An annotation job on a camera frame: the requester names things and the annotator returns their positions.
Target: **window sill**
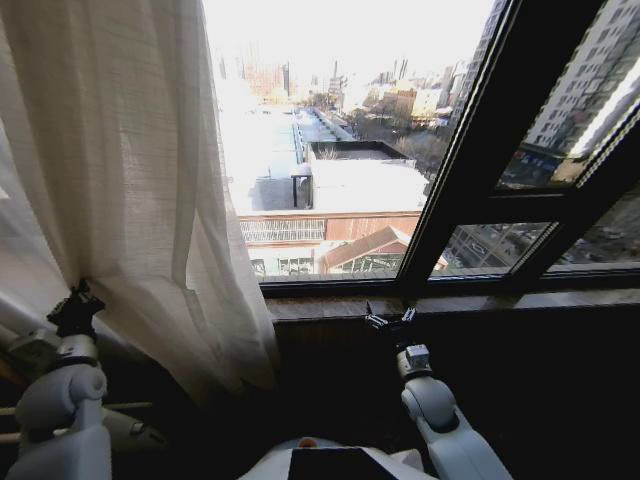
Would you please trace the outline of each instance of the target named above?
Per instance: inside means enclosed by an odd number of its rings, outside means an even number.
[[[362,317],[369,300],[378,315],[402,315],[406,304],[398,297],[270,298],[274,323]],[[420,298],[410,302],[419,314],[452,314],[545,308],[603,307],[640,304],[640,288],[562,290],[524,295],[469,295]]]

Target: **sky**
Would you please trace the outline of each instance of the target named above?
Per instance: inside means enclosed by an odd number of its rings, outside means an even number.
[[[292,75],[370,81],[408,58],[408,76],[473,55],[494,0],[203,0],[209,42],[225,57],[253,45]]]

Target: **window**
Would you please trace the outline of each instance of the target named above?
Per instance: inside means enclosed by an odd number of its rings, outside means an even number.
[[[595,36],[594,33],[589,33],[583,38],[576,51],[589,50],[587,59],[592,58],[597,48],[590,49],[590,47],[594,43],[602,41],[608,31],[609,29],[605,29],[598,36]],[[544,159],[541,164],[544,172],[539,172],[535,176],[527,173],[526,178],[519,178],[514,172],[517,171],[524,175],[525,171],[529,172],[531,169],[523,169],[521,160],[514,158],[501,178],[499,187],[567,187],[572,185],[580,172],[589,166],[589,158],[607,141],[617,128],[617,125],[627,118],[630,109],[633,108],[635,99],[640,93],[638,90],[640,63],[638,63],[639,50],[637,48],[640,46],[640,40],[635,38],[622,39],[620,37],[616,42],[615,46],[619,47],[624,53],[610,60],[607,60],[605,56],[599,57],[601,59],[597,63],[589,65],[589,68],[586,69],[587,72],[598,69],[603,71],[598,72],[598,76],[591,80],[588,88],[570,96],[560,96],[559,89],[550,93],[548,103],[553,104],[554,99],[557,99],[556,105],[569,104],[573,110],[571,110],[572,113],[570,115],[566,116],[565,121],[560,124],[557,133],[546,150],[530,151],[527,145],[537,144],[537,133],[547,130],[547,126],[542,124],[540,120],[534,121],[531,125],[518,154],[521,151],[525,151],[527,155],[523,158],[536,156],[536,158]],[[580,66],[578,70],[569,68],[560,76],[558,84],[561,86],[566,85],[565,92],[576,91],[575,86],[578,82],[575,78],[581,73],[583,66]],[[543,118],[548,109],[548,107],[542,107],[539,117]]]
[[[613,23],[615,22],[618,17],[622,14],[622,8],[617,9],[615,12],[613,12],[613,15],[611,16],[611,20],[609,20],[609,23]]]
[[[459,29],[452,42],[467,45],[462,56],[430,48],[421,29],[415,42],[406,36],[414,17],[442,8],[449,15],[438,18],[458,18],[463,3],[484,10],[466,15],[475,30]],[[639,138],[639,49],[619,43],[636,40],[609,31],[605,48],[623,57],[597,55],[617,0],[553,16],[540,2],[495,12],[490,0],[436,4],[419,7],[430,15],[398,5],[412,13],[398,27],[373,9],[329,5],[314,24],[348,28],[333,37],[319,30],[315,44],[291,28],[297,17],[287,23],[299,12],[283,13],[284,0],[248,20],[213,21],[227,25],[210,39],[229,189],[265,295],[469,292],[573,278],[571,245],[590,241],[588,227],[640,179],[640,162],[628,161]],[[438,67],[427,68],[436,55]],[[508,95],[514,86],[526,95]],[[619,236],[597,228],[599,238]],[[593,268],[597,248],[580,269]]]
[[[461,225],[455,229],[432,275],[505,274],[546,224]]]
[[[608,34],[609,34],[609,29],[608,28],[606,28],[602,32],[600,32],[600,36],[598,37],[598,43],[602,42],[605,38],[607,38]]]
[[[587,58],[585,58],[585,60],[591,60],[596,53],[598,53],[598,49],[592,48],[591,50],[589,50],[589,53],[587,54]]]
[[[551,272],[640,267],[640,184],[591,227]]]
[[[207,17],[229,190],[261,281],[395,277],[506,4],[401,0],[411,14],[389,23],[329,0],[310,31],[289,0]],[[456,41],[425,50],[422,20],[463,10]]]

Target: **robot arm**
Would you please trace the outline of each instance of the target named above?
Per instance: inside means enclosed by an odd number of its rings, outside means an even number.
[[[402,402],[427,442],[441,480],[510,480],[487,441],[476,432],[443,382],[432,377],[409,380]]]
[[[427,443],[429,457],[441,480],[511,480],[511,475],[487,441],[476,432],[449,387],[432,377],[429,350],[411,342],[415,309],[399,321],[374,315],[367,302],[366,322],[390,338],[398,371],[405,382],[402,402]]]

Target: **high-rise building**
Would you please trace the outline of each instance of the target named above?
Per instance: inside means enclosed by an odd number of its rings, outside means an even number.
[[[467,73],[464,76],[464,81],[462,82],[462,86],[460,87],[460,92],[455,99],[455,103],[453,104],[453,111],[451,112],[451,120],[449,122],[452,127],[455,127],[460,121],[464,106],[469,99],[469,95],[471,94],[473,81],[480,71],[482,59],[487,53],[489,42],[493,37],[493,32],[495,32],[496,26],[498,25],[498,18],[500,17],[500,12],[502,11],[504,4],[505,0],[496,0],[493,4],[493,7],[491,8],[491,14],[489,15],[489,18],[484,24],[482,37],[480,37],[480,42],[478,42],[478,46],[476,47],[476,51],[473,54],[473,58],[468,65]]]
[[[611,131],[634,95],[612,106],[600,127],[591,132],[588,139],[582,139],[638,59],[639,7],[640,0],[604,3],[529,129],[525,143],[580,156]]]
[[[291,85],[289,83],[289,63],[282,66],[282,77],[284,82],[284,89],[287,92],[287,97],[291,96]]]

